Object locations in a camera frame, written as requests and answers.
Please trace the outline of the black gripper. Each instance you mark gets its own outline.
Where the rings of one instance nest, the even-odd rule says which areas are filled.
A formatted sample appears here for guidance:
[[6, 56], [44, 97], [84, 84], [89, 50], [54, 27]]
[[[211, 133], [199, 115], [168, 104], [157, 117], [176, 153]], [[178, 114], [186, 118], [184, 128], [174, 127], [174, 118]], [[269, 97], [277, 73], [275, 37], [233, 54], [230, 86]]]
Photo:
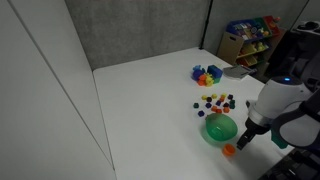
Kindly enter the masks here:
[[243, 134], [237, 142], [237, 148], [242, 150], [255, 135], [263, 135], [270, 130], [269, 125], [258, 125], [248, 118], [245, 122], [247, 128], [245, 134]]

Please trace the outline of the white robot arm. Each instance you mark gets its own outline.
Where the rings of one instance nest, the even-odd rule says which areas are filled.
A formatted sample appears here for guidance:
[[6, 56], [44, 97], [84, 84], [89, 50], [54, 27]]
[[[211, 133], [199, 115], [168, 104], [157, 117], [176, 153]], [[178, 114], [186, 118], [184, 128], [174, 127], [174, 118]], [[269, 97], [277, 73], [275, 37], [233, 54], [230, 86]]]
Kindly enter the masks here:
[[271, 132], [271, 141], [280, 149], [288, 146], [320, 149], [320, 93], [309, 90], [291, 76], [271, 78], [256, 100], [247, 100], [245, 132], [237, 141], [242, 150], [256, 135]]

